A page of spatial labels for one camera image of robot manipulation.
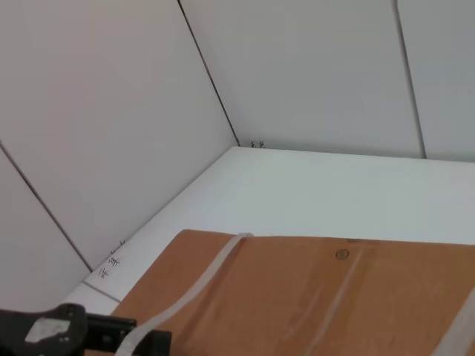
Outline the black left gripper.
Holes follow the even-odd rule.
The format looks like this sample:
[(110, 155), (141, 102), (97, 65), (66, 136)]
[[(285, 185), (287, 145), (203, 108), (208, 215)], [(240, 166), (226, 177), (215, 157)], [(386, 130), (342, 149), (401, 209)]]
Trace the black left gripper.
[[(88, 313), (65, 303), (39, 312), (1, 310), (2, 355), (83, 355), (114, 353), (136, 320)], [(140, 342), (142, 356), (169, 356), (172, 333), (152, 330)]]

